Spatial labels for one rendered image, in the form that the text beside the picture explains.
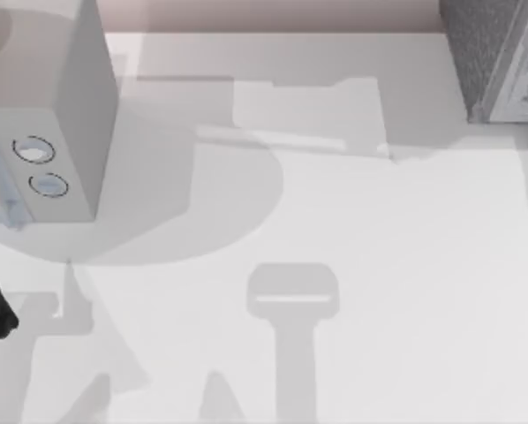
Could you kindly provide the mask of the pale microwave oven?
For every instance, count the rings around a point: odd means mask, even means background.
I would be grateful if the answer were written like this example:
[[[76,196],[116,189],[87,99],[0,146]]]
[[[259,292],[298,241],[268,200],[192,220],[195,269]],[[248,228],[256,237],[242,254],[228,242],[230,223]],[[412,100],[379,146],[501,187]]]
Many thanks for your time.
[[[94,220],[118,100],[97,0],[0,0],[0,153],[31,223]],[[47,140],[56,157],[18,158],[12,141],[30,135]],[[30,188],[31,176],[49,172],[68,182],[65,196]]]

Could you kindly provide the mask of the small microwave knob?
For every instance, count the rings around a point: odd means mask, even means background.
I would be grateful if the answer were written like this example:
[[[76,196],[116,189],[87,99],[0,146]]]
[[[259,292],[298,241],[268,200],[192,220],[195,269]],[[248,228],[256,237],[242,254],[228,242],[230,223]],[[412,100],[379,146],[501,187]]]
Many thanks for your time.
[[[28,184],[35,193],[47,198],[61,198],[69,191],[68,182],[51,172],[31,176]]]

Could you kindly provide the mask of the large microwave knob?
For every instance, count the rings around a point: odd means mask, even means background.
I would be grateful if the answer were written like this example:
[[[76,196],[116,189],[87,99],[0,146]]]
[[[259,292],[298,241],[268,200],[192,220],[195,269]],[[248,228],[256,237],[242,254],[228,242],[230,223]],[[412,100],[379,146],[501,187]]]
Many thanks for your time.
[[[11,146],[16,156],[28,163],[44,164],[56,157],[55,148],[47,140],[34,135],[13,140]]]

